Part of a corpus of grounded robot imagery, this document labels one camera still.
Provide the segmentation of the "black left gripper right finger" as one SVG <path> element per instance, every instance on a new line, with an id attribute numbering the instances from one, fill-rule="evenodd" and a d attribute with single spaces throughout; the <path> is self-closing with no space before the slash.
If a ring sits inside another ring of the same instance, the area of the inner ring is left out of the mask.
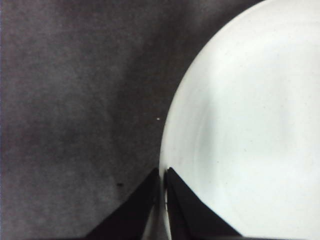
<path id="1" fill-rule="evenodd" d="M 240 238 L 242 235 L 206 206 L 178 173 L 165 174 L 166 206 L 172 238 Z"/>

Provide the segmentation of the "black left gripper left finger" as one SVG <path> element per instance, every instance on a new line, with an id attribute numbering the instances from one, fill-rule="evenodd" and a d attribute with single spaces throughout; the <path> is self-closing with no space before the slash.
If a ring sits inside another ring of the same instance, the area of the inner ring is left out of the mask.
<path id="1" fill-rule="evenodd" d="M 159 169 L 154 168 L 136 190 L 106 217 L 87 238 L 141 238 L 160 188 Z"/>

